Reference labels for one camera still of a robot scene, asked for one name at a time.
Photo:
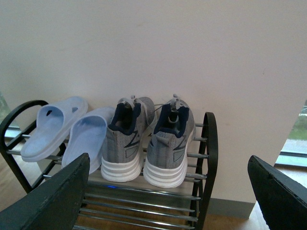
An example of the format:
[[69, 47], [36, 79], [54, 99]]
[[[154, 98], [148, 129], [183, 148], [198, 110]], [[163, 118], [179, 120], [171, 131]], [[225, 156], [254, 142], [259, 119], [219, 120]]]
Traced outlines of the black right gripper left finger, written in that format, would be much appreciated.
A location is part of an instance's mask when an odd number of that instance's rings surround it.
[[2, 230], [71, 230], [87, 187], [90, 158], [82, 154], [0, 213]]

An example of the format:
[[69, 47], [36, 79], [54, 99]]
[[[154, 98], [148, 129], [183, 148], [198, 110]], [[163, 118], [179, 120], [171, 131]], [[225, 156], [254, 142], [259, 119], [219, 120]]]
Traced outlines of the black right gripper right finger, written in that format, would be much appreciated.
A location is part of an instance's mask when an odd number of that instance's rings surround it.
[[248, 175], [266, 224], [271, 230], [307, 228], [307, 188], [252, 155]]

